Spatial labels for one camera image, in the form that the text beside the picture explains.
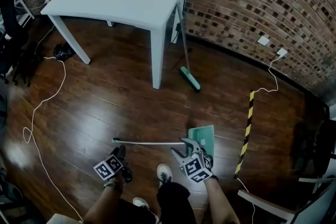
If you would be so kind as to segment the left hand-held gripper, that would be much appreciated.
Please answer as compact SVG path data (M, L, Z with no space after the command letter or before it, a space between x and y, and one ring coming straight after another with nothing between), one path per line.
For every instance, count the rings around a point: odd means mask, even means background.
M126 148L120 145L119 148L115 147L110 155L94 166L94 171L99 175L102 180L109 180L121 172L124 181L129 183L132 181L133 176L129 168L125 166Z

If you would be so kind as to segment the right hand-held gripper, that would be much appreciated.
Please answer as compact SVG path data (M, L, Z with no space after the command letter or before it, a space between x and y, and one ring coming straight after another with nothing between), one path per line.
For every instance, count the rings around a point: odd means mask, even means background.
M200 147L197 141L190 138L180 138L180 140L191 148L191 156L183 155L175 148L171 148L171 152L178 161L186 177L195 183L203 182L212 177L212 157L206 154L206 151Z

